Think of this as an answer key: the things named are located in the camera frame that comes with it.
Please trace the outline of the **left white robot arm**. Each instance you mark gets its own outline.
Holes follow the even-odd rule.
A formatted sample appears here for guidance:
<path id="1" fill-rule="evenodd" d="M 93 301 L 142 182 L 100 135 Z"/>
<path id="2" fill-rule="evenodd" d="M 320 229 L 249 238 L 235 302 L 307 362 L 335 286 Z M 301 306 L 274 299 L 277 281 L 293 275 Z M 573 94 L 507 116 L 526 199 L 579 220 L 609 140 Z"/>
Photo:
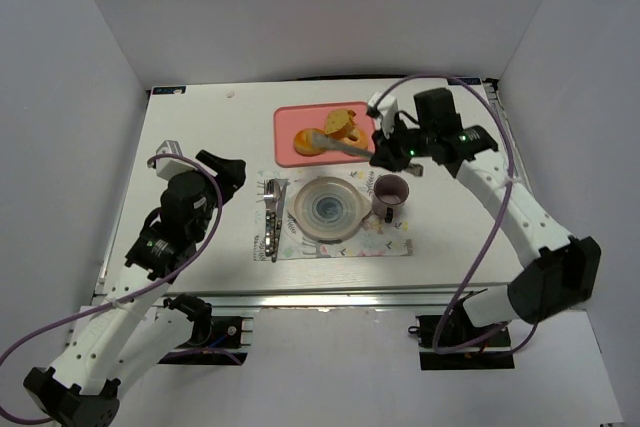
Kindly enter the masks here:
<path id="1" fill-rule="evenodd" d="M 212 307 L 190 294 L 164 303 L 141 334 L 136 328 L 177 276 L 211 242 L 222 207 L 246 181 L 246 163 L 205 150 L 195 160 L 158 153 L 149 165 L 167 185 L 144 220 L 110 296 L 89 310 L 88 323 L 47 367 L 34 367 L 24 387 L 39 408 L 62 426 L 108 426 L 120 400 L 172 350 L 205 349 Z"/>

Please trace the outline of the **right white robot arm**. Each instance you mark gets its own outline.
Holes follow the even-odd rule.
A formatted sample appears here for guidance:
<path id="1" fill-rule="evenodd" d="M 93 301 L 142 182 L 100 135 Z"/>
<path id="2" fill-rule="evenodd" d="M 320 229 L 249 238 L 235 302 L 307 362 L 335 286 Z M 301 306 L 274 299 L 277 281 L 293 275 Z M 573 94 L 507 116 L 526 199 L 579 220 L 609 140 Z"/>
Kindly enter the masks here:
<path id="1" fill-rule="evenodd" d="M 463 126 L 449 89 L 418 93 L 414 104 L 417 125 L 409 128 L 393 97 L 376 93 L 368 101 L 368 116 L 380 123 L 372 165 L 419 176 L 414 158 L 431 158 L 494 218 L 522 266 L 507 285 L 458 301 L 455 319 L 477 329 L 516 319 L 534 325 L 588 300 L 601 259 L 599 244 L 575 237 L 545 211 L 517 181 L 491 135 L 481 126 Z"/>

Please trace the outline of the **yellow bread slice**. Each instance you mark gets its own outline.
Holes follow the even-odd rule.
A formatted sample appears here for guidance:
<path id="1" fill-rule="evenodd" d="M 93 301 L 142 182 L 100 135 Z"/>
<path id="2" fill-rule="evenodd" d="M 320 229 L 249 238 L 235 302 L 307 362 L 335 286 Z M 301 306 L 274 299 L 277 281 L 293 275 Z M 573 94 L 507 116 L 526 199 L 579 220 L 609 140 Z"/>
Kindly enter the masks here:
<path id="1" fill-rule="evenodd" d="M 350 109 L 340 108 L 331 111 L 325 119 L 325 135 L 334 139 L 348 137 L 355 129 L 355 117 L 356 112 Z"/>

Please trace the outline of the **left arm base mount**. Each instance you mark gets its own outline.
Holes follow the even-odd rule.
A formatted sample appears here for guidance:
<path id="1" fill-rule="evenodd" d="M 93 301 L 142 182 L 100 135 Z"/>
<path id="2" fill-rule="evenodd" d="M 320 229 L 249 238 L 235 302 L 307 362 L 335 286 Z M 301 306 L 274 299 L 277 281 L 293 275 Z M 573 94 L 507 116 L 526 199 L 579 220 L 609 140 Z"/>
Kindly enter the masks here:
<path id="1" fill-rule="evenodd" d="M 192 327 L 190 337 L 166 354 L 161 365 L 241 366 L 252 344 L 254 318 L 221 314 L 204 299 L 181 294 L 163 300 L 165 310 L 180 311 Z"/>

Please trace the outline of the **metal tongs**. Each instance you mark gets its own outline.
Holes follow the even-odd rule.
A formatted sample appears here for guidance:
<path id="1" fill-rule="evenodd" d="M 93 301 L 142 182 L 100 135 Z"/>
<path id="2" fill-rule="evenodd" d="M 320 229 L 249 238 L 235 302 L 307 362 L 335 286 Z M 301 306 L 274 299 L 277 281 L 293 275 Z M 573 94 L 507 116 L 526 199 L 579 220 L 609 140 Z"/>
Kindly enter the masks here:
<path id="1" fill-rule="evenodd" d="M 386 137 L 382 130 L 373 135 L 374 151 L 361 150 L 345 145 L 341 140 L 333 139 L 333 149 L 345 154 L 362 157 L 373 167 L 383 168 L 390 172 L 406 172 L 414 177 L 422 177 L 424 167 L 411 161 L 411 155 L 403 147 L 402 142 L 393 136 Z"/>

